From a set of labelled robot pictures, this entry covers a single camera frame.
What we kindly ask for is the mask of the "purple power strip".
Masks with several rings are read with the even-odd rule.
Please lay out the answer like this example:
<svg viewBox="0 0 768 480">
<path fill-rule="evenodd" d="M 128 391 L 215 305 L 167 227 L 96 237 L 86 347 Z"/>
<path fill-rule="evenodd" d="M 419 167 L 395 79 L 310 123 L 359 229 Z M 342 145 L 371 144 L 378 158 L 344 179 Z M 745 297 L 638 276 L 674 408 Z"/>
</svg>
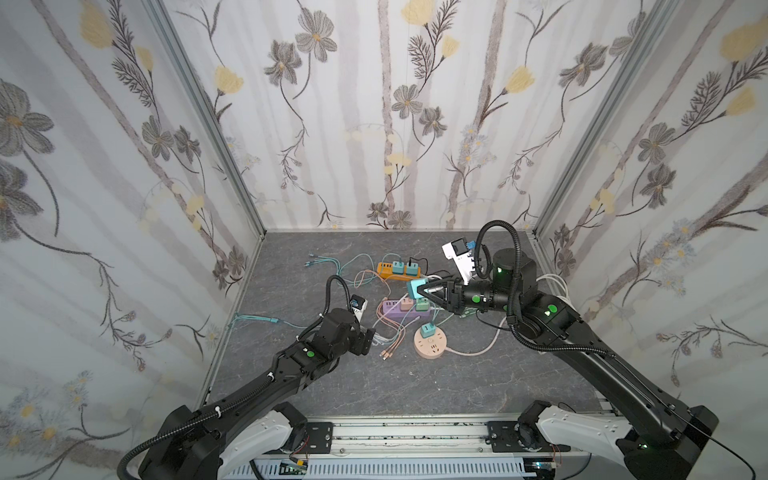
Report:
<svg viewBox="0 0 768 480">
<path fill-rule="evenodd" d="M 433 308 L 430 304 L 430 310 L 426 312 L 419 312 L 415 310 L 415 303 L 414 307 L 407 311 L 402 312 L 400 310 L 400 300 L 384 300 L 381 305 L 381 313 L 384 317 L 393 320 L 393 321 L 401 321 L 401 320 L 413 320 L 418 318 L 426 318 L 428 316 L 432 315 Z"/>
</svg>

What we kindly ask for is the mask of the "pink charger plug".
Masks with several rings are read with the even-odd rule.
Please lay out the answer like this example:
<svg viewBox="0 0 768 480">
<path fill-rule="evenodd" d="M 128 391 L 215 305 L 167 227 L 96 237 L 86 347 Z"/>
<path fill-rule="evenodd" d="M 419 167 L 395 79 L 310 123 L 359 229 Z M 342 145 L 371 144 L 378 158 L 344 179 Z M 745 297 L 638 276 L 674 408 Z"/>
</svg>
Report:
<svg viewBox="0 0 768 480">
<path fill-rule="evenodd" d="M 414 307 L 414 303 L 415 303 L 415 301 L 413 299 L 411 299 L 411 298 L 404 298 L 400 302 L 400 310 L 402 312 L 407 312 L 407 311 L 411 310 Z"/>
</svg>

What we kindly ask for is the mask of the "orange power strip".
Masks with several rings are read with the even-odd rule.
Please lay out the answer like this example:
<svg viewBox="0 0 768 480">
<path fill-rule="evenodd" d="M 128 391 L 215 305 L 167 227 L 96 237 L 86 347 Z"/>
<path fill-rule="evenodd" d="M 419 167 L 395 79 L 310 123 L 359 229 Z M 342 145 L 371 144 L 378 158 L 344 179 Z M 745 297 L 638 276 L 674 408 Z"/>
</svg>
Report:
<svg viewBox="0 0 768 480">
<path fill-rule="evenodd" d="M 422 270 L 415 262 L 379 262 L 377 275 L 383 280 L 411 281 L 422 277 Z"/>
</svg>

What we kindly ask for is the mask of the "teal charger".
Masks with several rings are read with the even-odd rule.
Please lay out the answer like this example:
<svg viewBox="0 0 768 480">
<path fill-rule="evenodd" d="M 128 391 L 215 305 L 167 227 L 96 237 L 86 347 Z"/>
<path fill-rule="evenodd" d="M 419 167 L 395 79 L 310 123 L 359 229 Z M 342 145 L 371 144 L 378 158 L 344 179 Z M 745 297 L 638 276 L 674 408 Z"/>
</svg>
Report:
<svg viewBox="0 0 768 480">
<path fill-rule="evenodd" d="M 410 280 L 407 284 L 408 296 L 413 300 L 422 298 L 422 295 L 418 292 L 418 288 L 428 282 L 427 278 L 418 278 Z"/>
<path fill-rule="evenodd" d="M 423 324 L 420 327 L 419 333 L 423 339 L 427 339 L 435 335 L 437 332 L 437 327 L 434 323 L 429 322 L 426 324 Z"/>
</svg>

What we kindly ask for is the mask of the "green charger plug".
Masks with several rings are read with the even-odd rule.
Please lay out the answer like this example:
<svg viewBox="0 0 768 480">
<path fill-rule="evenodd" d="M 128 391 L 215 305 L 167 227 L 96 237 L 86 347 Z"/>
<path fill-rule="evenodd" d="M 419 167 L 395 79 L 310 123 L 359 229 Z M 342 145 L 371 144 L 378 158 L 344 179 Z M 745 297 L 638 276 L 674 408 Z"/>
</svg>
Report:
<svg viewBox="0 0 768 480">
<path fill-rule="evenodd" d="M 430 301 L 426 298 L 419 298 L 415 303 L 415 310 L 419 312 L 426 312 L 430 310 Z"/>
</svg>

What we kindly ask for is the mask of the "pink round power strip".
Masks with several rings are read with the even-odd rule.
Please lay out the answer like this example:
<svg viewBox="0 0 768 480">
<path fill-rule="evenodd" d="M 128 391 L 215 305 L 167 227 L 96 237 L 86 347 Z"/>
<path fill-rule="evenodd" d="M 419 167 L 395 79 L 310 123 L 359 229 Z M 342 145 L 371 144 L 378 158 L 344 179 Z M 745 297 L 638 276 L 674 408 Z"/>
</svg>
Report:
<svg viewBox="0 0 768 480">
<path fill-rule="evenodd" d="M 441 329 L 434 334 L 424 337 L 418 330 L 414 335 L 414 348 L 416 353 L 427 360 L 434 360 L 442 356 L 447 348 L 447 338 Z"/>
</svg>

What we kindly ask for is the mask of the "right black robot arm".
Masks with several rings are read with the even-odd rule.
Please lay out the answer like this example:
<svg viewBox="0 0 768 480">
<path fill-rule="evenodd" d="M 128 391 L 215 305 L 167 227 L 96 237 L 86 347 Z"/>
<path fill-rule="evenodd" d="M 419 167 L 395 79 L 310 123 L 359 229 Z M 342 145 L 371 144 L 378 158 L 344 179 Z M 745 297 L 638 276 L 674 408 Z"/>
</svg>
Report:
<svg viewBox="0 0 768 480">
<path fill-rule="evenodd" d="M 621 416 L 600 421 L 535 401 L 515 424 L 522 448 L 567 445 L 618 463 L 636 479 L 685 479 L 692 473 L 712 440 L 717 416 L 653 384 L 604 343 L 567 300 L 541 291 L 536 263 L 523 254 L 510 223 L 490 221 L 475 241 L 459 239 L 443 251 L 460 275 L 418 286 L 422 297 L 454 314 L 468 308 L 504 314 L 498 330 L 565 362 Z"/>
</svg>

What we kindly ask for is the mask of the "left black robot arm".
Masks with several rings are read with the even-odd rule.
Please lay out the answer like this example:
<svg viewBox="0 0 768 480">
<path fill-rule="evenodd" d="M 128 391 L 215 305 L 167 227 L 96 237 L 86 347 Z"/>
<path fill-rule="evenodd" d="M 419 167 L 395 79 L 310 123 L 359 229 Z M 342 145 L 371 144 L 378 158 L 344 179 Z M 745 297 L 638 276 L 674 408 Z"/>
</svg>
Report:
<svg viewBox="0 0 768 480">
<path fill-rule="evenodd" d="M 116 474 L 131 478 L 130 463 L 142 460 L 139 479 L 220 479 L 267 451 L 295 450 L 306 436 L 306 419 L 289 397 L 332 372 L 346 354 L 369 353 L 374 329 L 363 327 L 350 293 L 341 308 L 329 302 L 318 318 L 263 373 L 234 393 L 196 411 L 179 407 L 159 432 L 129 450 Z"/>
</svg>

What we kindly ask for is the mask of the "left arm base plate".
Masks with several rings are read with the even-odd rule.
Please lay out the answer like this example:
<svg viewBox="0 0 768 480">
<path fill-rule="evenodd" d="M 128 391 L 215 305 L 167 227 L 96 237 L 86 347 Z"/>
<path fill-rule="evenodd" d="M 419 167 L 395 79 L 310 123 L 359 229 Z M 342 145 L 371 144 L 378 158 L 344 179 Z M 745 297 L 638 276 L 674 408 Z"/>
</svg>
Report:
<svg viewBox="0 0 768 480">
<path fill-rule="evenodd" d="M 333 442 L 332 422 L 308 422 L 294 429 L 282 450 L 290 454 L 329 454 Z"/>
</svg>

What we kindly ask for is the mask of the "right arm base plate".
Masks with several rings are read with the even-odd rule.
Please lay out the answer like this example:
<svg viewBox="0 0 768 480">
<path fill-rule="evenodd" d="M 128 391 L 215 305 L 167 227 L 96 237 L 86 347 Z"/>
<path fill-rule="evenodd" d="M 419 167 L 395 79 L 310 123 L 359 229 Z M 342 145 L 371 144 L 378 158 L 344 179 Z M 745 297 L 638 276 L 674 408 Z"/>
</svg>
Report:
<svg viewBox="0 0 768 480">
<path fill-rule="evenodd" d="M 541 436 L 531 425 L 517 421 L 489 421 L 486 443 L 493 453 L 538 452 Z"/>
</svg>

